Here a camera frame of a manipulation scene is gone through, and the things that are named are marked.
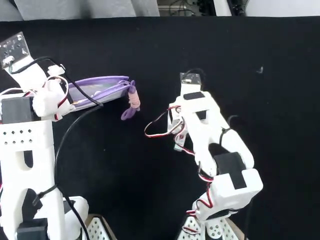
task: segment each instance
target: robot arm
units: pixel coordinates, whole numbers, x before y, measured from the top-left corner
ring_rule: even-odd
[[[183,121],[175,149],[183,150],[186,135],[193,143],[194,160],[199,175],[208,182],[207,192],[188,211],[199,221],[228,217],[245,207],[263,184],[254,167],[254,158],[238,133],[228,125],[211,94],[200,90],[199,75],[189,73],[181,81],[181,95],[169,106],[168,129]],[[229,153],[212,155],[209,145],[221,144]]]

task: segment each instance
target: purple pencil case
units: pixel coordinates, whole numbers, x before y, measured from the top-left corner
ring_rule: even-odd
[[[128,76],[98,76],[78,80],[76,83],[86,94],[100,103],[128,96],[129,92],[136,91],[135,81],[129,81]],[[74,111],[95,106],[93,102],[82,95],[73,83],[69,83],[69,95],[75,106]],[[131,118],[133,115],[134,113],[131,116],[126,116],[125,119]]]

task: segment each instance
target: metal bracket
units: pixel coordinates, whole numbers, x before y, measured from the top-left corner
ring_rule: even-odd
[[[30,56],[29,48],[22,32],[0,43],[0,61],[2,69]]]

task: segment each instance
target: wall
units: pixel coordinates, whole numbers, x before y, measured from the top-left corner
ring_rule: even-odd
[[[249,0],[245,12],[254,17],[320,16],[320,0]]]

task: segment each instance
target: black fabric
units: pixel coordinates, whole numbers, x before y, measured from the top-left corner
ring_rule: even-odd
[[[0,23],[0,39],[23,31],[34,58],[52,56],[70,77],[128,75],[141,111],[121,121],[128,100],[80,122],[61,152],[69,196],[83,196],[119,240],[174,239],[206,190],[192,156],[144,127],[180,93],[180,72],[205,71],[209,91],[251,150],[264,188],[254,199],[249,239],[318,237],[320,18],[120,18]],[[1,90],[17,86],[0,71]],[[53,124],[57,145],[81,112]],[[167,121],[156,127],[163,132]],[[232,219],[243,229],[245,210]]]

